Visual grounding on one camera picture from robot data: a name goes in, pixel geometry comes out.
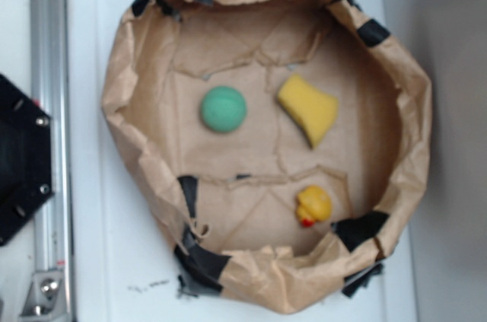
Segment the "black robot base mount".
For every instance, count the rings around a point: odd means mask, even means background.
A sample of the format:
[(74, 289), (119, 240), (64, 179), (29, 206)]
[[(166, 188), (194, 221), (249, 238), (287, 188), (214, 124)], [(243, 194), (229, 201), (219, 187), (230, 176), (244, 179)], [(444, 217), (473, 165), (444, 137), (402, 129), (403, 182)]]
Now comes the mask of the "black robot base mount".
[(53, 194), (51, 118), (1, 76), (1, 245)]

